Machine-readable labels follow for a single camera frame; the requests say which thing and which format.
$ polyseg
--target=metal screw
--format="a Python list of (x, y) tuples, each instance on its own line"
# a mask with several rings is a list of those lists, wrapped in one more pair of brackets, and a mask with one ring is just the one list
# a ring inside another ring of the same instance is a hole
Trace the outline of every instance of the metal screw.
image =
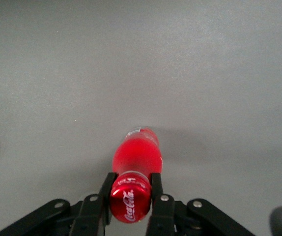
[(199, 202), (199, 201), (194, 201), (194, 207), (200, 208), (200, 207), (202, 207), (202, 203)]
[(56, 205), (54, 206), (55, 208), (60, 208), (63, 206), (64, 203), (60, 202), (60, 203), (56, 203)]
[(169, 200), (169, 197), (168, 197), (167, 195), (162, 195), (162, 196), (161, 196), (161, 200), (164, 201), (164, 202), (166, 202), (166, 201)]
[(91, 202), (94, 202), (94, 201), (96, 201), (98, 199), (98, 196), (92, 196), (92, 197), (90, 197), (90, 201)]

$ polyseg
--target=bottle cap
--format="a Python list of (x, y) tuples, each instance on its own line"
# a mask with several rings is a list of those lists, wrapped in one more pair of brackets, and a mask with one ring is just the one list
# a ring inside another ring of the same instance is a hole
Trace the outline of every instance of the bottle cap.
[(140, 172), (128, 171), (119, 176), (112, 187), (110, 209), (124, 223), (142, 220), (150, 210), (151, 184)]

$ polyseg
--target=gray surface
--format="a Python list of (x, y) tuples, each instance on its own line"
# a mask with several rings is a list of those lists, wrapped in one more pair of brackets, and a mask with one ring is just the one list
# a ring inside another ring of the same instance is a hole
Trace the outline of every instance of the gray surface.
[[(0, 229), (98, 191), (148, 125), (166, 193), (256, 235), (282, 205), (282, 1), (0, 2)], [(107, 236), (144, 235), (146, 221)]]

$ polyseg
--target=coca-cola logo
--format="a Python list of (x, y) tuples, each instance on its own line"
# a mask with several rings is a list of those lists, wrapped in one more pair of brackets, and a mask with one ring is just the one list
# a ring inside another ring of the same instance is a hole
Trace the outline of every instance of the coca-cola logo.
[(135, 217), (135, 201), (133, 190), (131, 189), (129, 192), (123, 191), (123, 203), (126, 205), (126, 214), (125, 218), (131, 222), (136, 220)]

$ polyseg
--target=plastic bottle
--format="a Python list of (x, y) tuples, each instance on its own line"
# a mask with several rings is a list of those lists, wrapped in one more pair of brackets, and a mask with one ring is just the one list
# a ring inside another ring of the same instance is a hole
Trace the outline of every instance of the plastic bottle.
[(159, 140), (147, 127), (137, 127), (126, 135), (113, 157), (118, 178), (110, 195), (114, 217), (125, 223), (142, 220), (151, 204), (151, 173), (162, 171)]

